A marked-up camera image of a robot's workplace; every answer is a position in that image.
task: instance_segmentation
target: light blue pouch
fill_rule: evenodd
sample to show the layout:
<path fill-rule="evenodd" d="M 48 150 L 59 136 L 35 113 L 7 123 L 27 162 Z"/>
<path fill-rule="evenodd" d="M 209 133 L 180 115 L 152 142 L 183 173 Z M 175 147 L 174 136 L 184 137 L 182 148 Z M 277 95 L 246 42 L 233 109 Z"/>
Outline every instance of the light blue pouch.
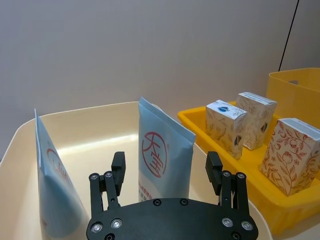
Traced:
<path fill-rule="evenodd" d="M 42 239 L 85 240 L 89 217 L 36 111 L 35 136 Z"/>
<path fill-rule="evenodd" d="M 196 135 L 143 97 L 139 114 L 139 200 L 188 198 Z"/>

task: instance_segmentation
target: black cable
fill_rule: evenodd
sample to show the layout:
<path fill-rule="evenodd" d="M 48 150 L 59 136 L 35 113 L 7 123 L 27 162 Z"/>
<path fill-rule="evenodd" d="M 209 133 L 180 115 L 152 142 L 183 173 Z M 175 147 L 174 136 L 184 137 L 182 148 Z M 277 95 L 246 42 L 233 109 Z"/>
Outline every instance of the black cable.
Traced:
<path fill-rule="evenodd" d="M 290 33 L 291 33 L 291 29 L 292 29 L 292 26 L 293 26 L 293 24 L 294 24 L 294 20 L 295 20 L 295 17 L 296 17 L 296 12 L 297 12 L 297 9 L 298 9 L 299 1 L 300 1 L 300 0 L 297 0 L 297 2 L 296 2 L 296 6 L 295 6 L 295 10 L 294 10 L 294 14 L 293 14 L 291 26 L 290 26 L 290 29 L 289 29 L 288 37 L 286 38 L 286 42 L 285 42 L 285 45 L 284 45 L 284 49 L 283 49 L 283 53 L 282 53 L 281 62 L 280 62 L 280 65 L 279 65 L 278 72 L 279 72 L 280 69 L 281 69 L 282 61 L 284 60 L 286 48 L 287 48 L 287 45 L 288 45 L 288 40 L 289 40 Z"/>

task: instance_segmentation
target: cardboard box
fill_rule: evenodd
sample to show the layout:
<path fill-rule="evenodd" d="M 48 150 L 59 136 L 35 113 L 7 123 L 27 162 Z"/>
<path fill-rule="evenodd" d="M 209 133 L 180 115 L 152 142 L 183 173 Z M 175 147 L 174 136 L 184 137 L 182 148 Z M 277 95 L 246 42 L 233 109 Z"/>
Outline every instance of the cardboard box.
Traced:
<path fill-rule="evenodd" d="M 320 130 L 296 118 L 279 119 L 261 171 L 286 195 L 308 188 L 320 169 Z"/>
<path fill-rule="evenodd" d="M 250 150 L 261 147 L 277 102 L 251 92 L 243 92 L 238 95 L 236 106 L 247 111 L 243 145 Z"/>
<path fill-rule="evenodd" d="M 206 106 L 206 133 L 235 159 L 242 155 L 247 112 L 222 100 Z"/>

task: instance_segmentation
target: plastic container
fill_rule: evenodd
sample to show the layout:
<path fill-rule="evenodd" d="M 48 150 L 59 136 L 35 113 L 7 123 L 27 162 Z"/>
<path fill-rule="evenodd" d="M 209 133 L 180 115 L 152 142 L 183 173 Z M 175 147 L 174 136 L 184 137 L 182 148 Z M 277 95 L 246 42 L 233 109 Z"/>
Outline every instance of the plastic container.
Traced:
<path fill-rule="evenodd" d="M 295 117 L 320 129 L 320 68 L 270 73 L 266 96 L 278 102 L 279 116 Z"/>
<path fill-rule="evenodd" d="M 197 107 L 178 113 L 182 124 L 196 134 L 196 143 L 204 150 L 217 151 L 223 167 L 247 175 L 249 199 L 259 209 L 273 234 L 281 234 L 284 229 L 320 212 L 320 176 L 314 179 L 311 187 L 294 195 L 286 196 L 259 170 L 267 144 L 276 125 L 273 116 L 262 147 L 254 150 L 243 148 L 242 157 L 235 160 L 221 146 L 205 133 L 206 107 Z"/>
<path fill-rule="evenodd" d="M 41 119 L 88 213 L 88 176 L 110 170 L 117 151 L 125 151 L 126 157 L 119 203 L 125 206 L 138 202 L 137 102 L 59 112 Z M 206 154 L 194 145 L 189 197 L 216 204 L 218 197 L 208 180 L 205 163 Z M 0 165 L 1 240 L 41 239 L 37 181 L 33 119 L 16 131 Z M 251 202 L 249 210 L 259 230 L 258 239 L 272 240 L 266 221 Z"/>

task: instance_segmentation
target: beige plastic tray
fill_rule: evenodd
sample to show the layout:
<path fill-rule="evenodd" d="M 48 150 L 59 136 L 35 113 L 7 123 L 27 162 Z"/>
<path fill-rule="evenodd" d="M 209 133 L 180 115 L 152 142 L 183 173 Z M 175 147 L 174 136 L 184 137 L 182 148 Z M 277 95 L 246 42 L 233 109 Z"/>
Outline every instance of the beige plastic tray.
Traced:
<path fill-rule="evenodd" d="M 126 157 L 119 202 L 124 206 L 138 201 L 137 102 L 65 111 L 41 118 L 88 213 L 88 176 L 109 170 L 117 151 L 125 151 Z M 41 239 L 36 158 L 33 119 L 16 131 L 0 163 L 0 240 Z M 195 145 L 189 197 L 216 204 L 218 198 L 208 181 L 205 161 L 206 154 Z M 262 215 L 251 202 L 249 208 L 259 229 L 258 239 L 271 240 Z"/>

